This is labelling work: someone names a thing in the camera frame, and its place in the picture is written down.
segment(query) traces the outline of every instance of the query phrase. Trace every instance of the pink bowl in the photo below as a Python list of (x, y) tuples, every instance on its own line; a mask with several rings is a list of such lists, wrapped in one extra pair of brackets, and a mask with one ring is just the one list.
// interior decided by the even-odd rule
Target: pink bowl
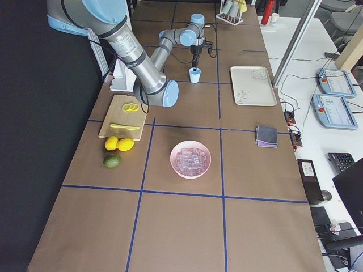
[(196, 141), (178, 143), (170, 153), (172, 168), (185, 179), (202, 176), (208, 171), (211, 162), (208, 148)]

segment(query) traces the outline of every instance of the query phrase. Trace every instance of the black keyboard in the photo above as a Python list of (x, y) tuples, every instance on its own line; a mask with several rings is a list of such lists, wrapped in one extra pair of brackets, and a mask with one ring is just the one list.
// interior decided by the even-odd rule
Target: black keyboard
[(355, 162), (349, 153), (328, 153), (328, 156), (337, 173), (346, 170)]

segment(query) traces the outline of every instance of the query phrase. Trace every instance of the computer monitor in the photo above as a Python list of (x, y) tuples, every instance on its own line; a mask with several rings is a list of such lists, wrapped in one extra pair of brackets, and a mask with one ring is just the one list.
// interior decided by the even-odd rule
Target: computer monitor
[(333, 182), (355, 225), (363, 228), (363, 158), (335, 176)]

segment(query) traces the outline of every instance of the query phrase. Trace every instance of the green fruit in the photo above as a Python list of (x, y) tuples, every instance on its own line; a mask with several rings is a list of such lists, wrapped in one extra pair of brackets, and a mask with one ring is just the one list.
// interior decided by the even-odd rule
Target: green fruit
[(113, 168), (121, 163), (121, 157), (118, 154), (111, 154), (104, 158), (103, 165), (107, 168)]

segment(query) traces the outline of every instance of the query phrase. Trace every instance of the light blue cup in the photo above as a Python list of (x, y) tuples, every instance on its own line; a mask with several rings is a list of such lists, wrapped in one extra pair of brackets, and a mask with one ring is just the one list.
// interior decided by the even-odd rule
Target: light blue cup
[(191, 82), (192, 83), (198, 83), (201, 73), (202, 73), (202, 71), (199, 68), (190, 68), (189, 69), (189, 77), (191, 79)]

